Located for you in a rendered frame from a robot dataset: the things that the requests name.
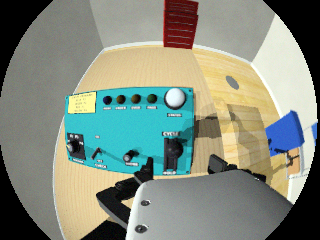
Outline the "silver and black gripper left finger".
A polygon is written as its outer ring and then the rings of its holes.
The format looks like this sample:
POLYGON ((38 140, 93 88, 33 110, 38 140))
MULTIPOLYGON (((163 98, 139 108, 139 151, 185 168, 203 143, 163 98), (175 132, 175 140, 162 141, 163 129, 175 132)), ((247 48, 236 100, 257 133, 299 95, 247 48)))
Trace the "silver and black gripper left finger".
POLYGON ((111 186, 98 192, 96 198, 99 206, 118 224, 128 230, 131 209, 121 202, 135 197, 140 185, 149 180, 154 180, 152 157, 148 157, 146 166, 142 165, 140 171, 134 172, 134 177, 118 181, 114 187, 111 186))

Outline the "teal control console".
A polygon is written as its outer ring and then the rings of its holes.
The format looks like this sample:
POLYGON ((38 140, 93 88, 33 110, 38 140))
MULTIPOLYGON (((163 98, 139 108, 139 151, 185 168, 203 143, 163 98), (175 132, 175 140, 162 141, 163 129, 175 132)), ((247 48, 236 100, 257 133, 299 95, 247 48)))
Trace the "teal control console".
POLYGON ((133 174, 152 157, 154 176, 190 174, 193 88, 124 87, 67 95, 64 126, 69 161, 133 174))

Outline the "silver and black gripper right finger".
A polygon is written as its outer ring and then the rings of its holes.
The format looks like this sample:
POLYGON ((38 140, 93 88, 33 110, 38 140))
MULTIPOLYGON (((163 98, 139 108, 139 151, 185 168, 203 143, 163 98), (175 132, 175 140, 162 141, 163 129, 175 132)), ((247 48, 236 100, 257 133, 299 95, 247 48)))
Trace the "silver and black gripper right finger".
MULTIPOLYGON (((229 164, 228 162, 226 162, 225 160, 221 159, 220 157, 218 157, 215 154, 211 154, 209 157, 209 164, 208 164, 208 174, 214 174, 214 173, 219 173, 219 172, 225 172, 225 171, 229 171, 229 170, 235 170, 238 169, 236 164, 229 164)), ((253 173, 252 171, 250 171, 249 169, 238 169, 238 170, 243 170, 255 177, 257 177, 258 179, 260 179, 261 181, 266 183, 266 176, 262 175, 262 174, 258 174, 258 173, 253 173)))

